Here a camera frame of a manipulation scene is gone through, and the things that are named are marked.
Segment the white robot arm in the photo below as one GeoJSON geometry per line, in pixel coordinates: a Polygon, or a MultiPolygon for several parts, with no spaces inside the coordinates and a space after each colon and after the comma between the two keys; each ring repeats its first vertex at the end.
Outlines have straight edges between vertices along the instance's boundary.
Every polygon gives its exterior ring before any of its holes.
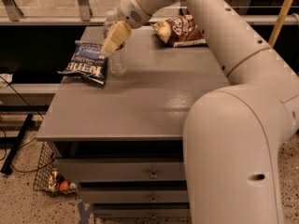
{"type": "Polygon", "coordinates": [[[120,0],[103,52],[177,1],[229,81],[199,98],[184,123],[192,224],[284,224],[278,151],[299,129],[299,76],[224,0],[120,0]]]}

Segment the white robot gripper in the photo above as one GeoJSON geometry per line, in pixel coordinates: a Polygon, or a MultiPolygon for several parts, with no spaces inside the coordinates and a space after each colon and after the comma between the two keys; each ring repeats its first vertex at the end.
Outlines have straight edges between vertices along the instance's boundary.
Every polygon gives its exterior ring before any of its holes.
{"type": "Polygon", "coordinates": [[[101,48],[101,53],[106,57],[111,56],[129,38],[132,29],[140,28],[150,20],[150,15],[137,0],[120,0],[116,11],[119,21],[109,28],[101,48]]]}

